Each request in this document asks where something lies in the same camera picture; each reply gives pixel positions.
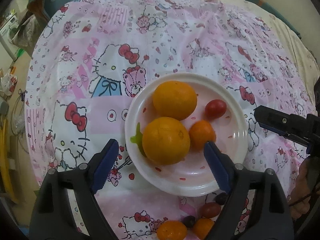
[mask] large orange fruit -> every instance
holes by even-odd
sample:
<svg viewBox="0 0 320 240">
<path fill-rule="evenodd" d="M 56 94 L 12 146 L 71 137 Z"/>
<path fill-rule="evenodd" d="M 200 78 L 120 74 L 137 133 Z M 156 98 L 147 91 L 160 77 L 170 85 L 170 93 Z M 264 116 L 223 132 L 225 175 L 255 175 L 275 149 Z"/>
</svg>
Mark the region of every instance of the large orange fruit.
<svg viewBox="0 0 320 240">
<path fill-rule="evenodd" d="M 200 120 L 191 126 L 189 136 L 192 149 L 196 151 L 203 150 L 207 141 L 216 141 L 217 136 L 211 124 L 205 120 Z"/>
<path fill-rule="evenodd" d="M 214 222 L 210 218 L 200 218 L 193 226 L 192 232 L 198 236 L 200 240 L 204 240 L 213 225 Z"/>
<path fill-rule="evenodd" d="M 157 230 L 159 240 L 183 240 L 187 236 L 187 228 L 180 221 L 167 221 Z"/>
<path fill-rule="evenodd" d="M 160 117 L 143 131 L 142 147 L 155 164 L 170 165 L 181 161 L 190 149 L 187 129 L 178 120 Z"/>
<path fill-rule="evenodd" d="M 160 84 L 152 95 L 153 105 L 161 116 L 186 119 L 197 106 L 197 94 L 184 82 L 167 81 Z"/>
</svg>

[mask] white appliance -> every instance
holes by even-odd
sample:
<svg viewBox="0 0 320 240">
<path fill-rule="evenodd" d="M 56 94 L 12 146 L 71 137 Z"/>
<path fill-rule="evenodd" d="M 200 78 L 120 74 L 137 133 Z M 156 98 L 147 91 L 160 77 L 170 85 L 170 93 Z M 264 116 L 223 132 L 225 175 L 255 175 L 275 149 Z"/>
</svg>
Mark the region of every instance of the white appliance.
<svg viewBox="0 0 320 240">
<path fill-rule="evenodd" d="M 16 53 L 19 48 L 9 42 L 9 29 L 18 25 L 18 18 L 13 15 L 0 29 L 0 68 L 4 71 L 17 59 Z"/>
</svg>

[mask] pink tablecloth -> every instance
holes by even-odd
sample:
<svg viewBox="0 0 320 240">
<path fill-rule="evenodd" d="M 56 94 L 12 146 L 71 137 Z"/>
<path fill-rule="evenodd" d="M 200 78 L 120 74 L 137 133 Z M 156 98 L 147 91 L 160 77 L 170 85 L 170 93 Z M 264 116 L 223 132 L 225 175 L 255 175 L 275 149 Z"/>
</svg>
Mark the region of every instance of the pink tablecloth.
<svg viewBox="0 0 320 240">
<path fill-rule="evenodd" d="M 118 160 L 96 198 L 119 238 L 152 239 L 164 220 L 197 216 L 214 194 L 185 198 L 156 189 L 131 163 L 124 139 L 132 98 L 148 82 L 177 72 L 227 88 L 248 123 L 245 166 L 273 168 L 289 195 L 305 149 L 261 129 L 253 110 L 265 105 L 306 116 L 315 109 L 273 31 L 219 0 L 74 0 L 60 8 L 28 73 L 26 133 L 39 184 L 50 167 L 73 169 L 115 138 Z M 76 206 L 74 213 L 81 217 Z M 238 231 L 246 217 L 245 210 Z M 81 219 L 77 224 L 85 231 Z"/>
</svg>

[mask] dark purple fruit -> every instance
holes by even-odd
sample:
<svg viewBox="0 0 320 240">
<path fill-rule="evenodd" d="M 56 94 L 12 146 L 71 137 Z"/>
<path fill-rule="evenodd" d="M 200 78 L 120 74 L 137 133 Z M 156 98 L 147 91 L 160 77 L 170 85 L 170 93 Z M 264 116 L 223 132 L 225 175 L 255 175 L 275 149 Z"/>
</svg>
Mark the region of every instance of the dark purple fruit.
<svg viewBox="0 0 320 240">
<path fill-rule="evenodd" d="M 225 192 L 220 193 L 214 199 L 219 205 L 224 205 L 227 201 L 228 195 Z"/>
<path fill-rule="evenodd" d="M 221 212 L 221 206 L 215 202 L 208 202 L 199 209 L 199 214 L 205 218 L 214 218 Z"/>
<path fill-rule="evenodd" d="M 196 223 L 196 218 L 194 216 L 187 216 L 182 220 L 182 223 L 187 228 L 192 228 L 194 226 L 194 224 Z"/>
</svg>

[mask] black wire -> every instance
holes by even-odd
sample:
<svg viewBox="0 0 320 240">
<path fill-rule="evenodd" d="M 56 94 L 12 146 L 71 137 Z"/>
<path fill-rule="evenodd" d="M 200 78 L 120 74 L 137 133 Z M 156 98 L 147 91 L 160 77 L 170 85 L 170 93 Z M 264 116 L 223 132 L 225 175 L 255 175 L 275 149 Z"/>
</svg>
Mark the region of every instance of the black wire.
<svg viewBox="0 0 320 240">
<path fill-rule="evenodd" d="M 291 203 L 291 204 L 289 205 L 289 207 L 292 207 L 292 206 L 300 203 L 301 201 L 304 201 L 306 198 L 308 198 L 308 197 L 310 197 L 310 196 L 312 196 L 312 195 L 315 195 L 316 192 L 318 192 L 319 190 L 320 190 L 320 187 L 318 187 L 318 188 L 316 188 L 316 189 L 314 188 L 310 194 L 308 194 L 308 195 L 306 195 L 306 196 L 298 199 L 297 201 Z"/>
</svg>

